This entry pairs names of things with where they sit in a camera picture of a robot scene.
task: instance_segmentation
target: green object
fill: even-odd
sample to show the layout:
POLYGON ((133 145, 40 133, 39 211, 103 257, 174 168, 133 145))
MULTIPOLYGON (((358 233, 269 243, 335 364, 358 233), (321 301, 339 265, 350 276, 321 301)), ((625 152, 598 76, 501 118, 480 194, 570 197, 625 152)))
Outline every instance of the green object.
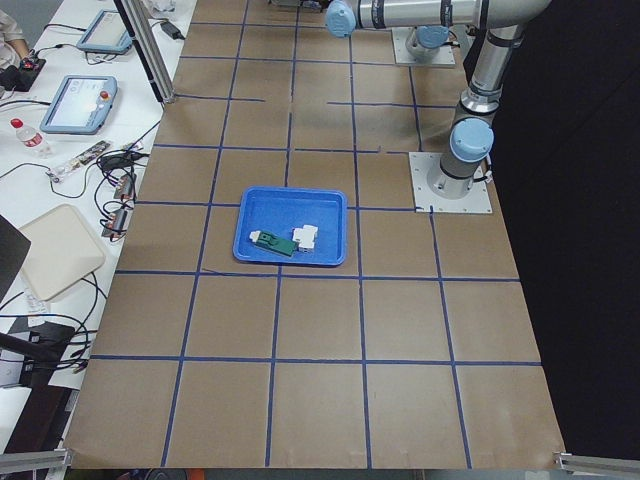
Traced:
POLYGON ((273 233, 261 231, 256 240, 256 246, 273 253, 290 257, 298 249, 298 244, 293 240, 280 238, 273 233))

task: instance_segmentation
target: person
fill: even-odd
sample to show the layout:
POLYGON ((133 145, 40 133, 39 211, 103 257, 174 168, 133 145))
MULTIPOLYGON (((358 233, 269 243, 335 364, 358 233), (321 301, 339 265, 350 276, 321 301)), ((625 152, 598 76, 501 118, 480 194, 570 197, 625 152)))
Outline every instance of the person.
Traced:
POLYGON ((0 10, 0 69, 13 65, 29 57, 29 46, 17 22, 0 10))

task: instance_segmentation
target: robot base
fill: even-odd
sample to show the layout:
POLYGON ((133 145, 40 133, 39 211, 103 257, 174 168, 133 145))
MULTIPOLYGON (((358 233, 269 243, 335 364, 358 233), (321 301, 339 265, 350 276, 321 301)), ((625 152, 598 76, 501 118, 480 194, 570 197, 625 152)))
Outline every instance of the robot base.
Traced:
POLYGON ((407 37, 413 27, 394 27, 391 29, 393 37, 393 50, 398 65, 413 65, 416 67, 454 68, 456 59, 453 50, 449 46, 442 46, 424 58, 416 58, 407 50, 407 37))
MULTIPOLYGON (((459 200, 443 198, 431 190, 427 172, 431 165, 440 161, 441 156, 442 153, 435 152, 409 153, 416 212, 429 213, 433 209, 435 213, 493 213, 485 182, 474 183, 471 191, 459 200)), ((482 175, 482 169, 478 167, 475 176, 479 178, 482 175)))

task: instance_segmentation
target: dark background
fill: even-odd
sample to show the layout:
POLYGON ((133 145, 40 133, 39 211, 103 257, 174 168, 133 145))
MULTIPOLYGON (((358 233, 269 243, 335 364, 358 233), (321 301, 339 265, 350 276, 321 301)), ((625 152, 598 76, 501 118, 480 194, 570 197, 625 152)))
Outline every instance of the dark background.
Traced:
POLYGON ((525 33, 493 126, 566 450, 638 460, 640 1, 554 0, 525 33))

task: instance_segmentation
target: plastic bottle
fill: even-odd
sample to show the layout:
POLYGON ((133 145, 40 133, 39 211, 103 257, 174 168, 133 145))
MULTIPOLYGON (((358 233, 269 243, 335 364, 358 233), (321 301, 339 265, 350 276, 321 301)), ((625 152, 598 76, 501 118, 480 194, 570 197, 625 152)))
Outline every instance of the plastic bottle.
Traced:
POLYGON ((11 126, 16 129, 16 137, 30 152, 40 158, 51 155, 51 147, 42 134, 35 128, 25 125, 19 118, 11 120, 11 126))

